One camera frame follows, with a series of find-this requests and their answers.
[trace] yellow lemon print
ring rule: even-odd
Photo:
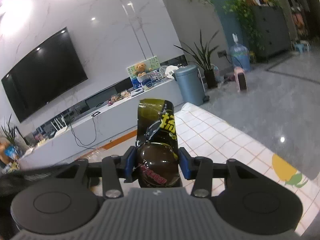
[[[308,182],[308,180],[306,180],[302,184],[299,184],[302,180],[302,174],[297,173],[296,168],[292,167],[277,154],[272,156],[272,168],[278,175],[279,179],[285,182],[285,185],[288,184],[300,188]]]

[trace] bright light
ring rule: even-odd
[[[1,11],[5,12],[0,23],[0,33],[11,35],[17,32],[28,19],[31,0],[4,0]]]

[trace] white cap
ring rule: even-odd
[[[232,37],[233,37],[233,41],[235,42],[235,43],[238,43],[238,36],[237,36],[237,34],[232,34]]]

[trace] blue stool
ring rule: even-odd
[[[295,48],[296,50],[298,49],[300,53],[302,53],[302,52],[305,50],[304,44],[298,44],[298,43],[296,43],[296,44],[294,45],[294,48]]]

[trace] black plant pot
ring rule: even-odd
[[[208,88],[216,88],[218,86],[216,79],[214,78],[213,70],[205,70],[204,77],[207,81]]]

